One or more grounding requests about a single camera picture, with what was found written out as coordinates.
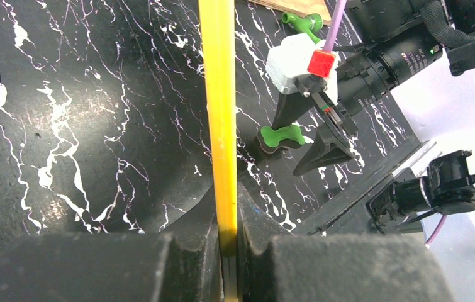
green sponge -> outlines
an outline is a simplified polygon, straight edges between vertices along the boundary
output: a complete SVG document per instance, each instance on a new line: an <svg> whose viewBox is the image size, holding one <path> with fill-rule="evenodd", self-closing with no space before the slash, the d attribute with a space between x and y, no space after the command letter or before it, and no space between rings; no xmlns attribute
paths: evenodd
<svg viewBox="0 0 475 302"><path fill-rule="evenodd" d="M279 148L298 149L306 140L298 125L282 127L273 130L271 127L262 127L257 134L261 149L268 154L274 153Z"/></svg>

marble surface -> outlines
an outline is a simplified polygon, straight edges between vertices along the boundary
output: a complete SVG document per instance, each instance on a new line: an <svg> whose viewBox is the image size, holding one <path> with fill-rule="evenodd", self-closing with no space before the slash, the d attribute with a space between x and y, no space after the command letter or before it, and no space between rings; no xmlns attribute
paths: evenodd
<svg viewBox="0 0 475 302"><path fill-rule="evenodd" d="M293 177L307 147L263 158L267 53L294 32L273 10L235 12L239 178L292 230L413 132L384 98L354 118L351 162ZM338 42L358 42L345 21ZM0 0L0 251L25 234L158 232L191 209L213 183L202 61L197 0ZM298 121L310 139L320 122Z"/></svg>

white wall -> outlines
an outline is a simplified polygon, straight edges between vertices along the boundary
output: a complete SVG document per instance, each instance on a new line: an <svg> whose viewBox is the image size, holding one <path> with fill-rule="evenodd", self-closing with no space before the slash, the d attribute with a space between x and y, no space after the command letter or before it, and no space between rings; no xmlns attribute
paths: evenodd
<svg viewBox="0 0 475 302"><path fill-rule="evenodd" d="M475 70L452 77L444 56L392 94L420 140L434 138L445 152L472 150L475 174Z"/></svg>

gray blurred object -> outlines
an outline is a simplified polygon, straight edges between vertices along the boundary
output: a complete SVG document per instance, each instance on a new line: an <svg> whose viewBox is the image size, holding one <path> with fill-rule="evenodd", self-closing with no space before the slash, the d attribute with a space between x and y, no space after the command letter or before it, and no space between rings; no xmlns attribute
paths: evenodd
<svg viewBox="0 0 475 302"><path fill-rule="evenodd" d="M427 239L441 215L422 220ZM475 226L466 213L448 216L430 245L457 302L475 301Z"/></svg>

black marble table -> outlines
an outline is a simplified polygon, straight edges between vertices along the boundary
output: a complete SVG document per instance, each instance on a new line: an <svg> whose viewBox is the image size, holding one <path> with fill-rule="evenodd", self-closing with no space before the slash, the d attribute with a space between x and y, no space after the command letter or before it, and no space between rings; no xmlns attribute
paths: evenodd
<svg viewBox="0 0 475 302"><path fill-rule="evenodd" d="M263 159L267 53L294 32L244 0L235 12L240 181L292 230L413 132L384 98L355 117L355 160L293 177L307 147ZM358 42L349 23L338 42ZM25 234L158 232L212 185L197 0L0 0L0 71L0 251ZM321 119L298 123L312 139Z"/></svg>

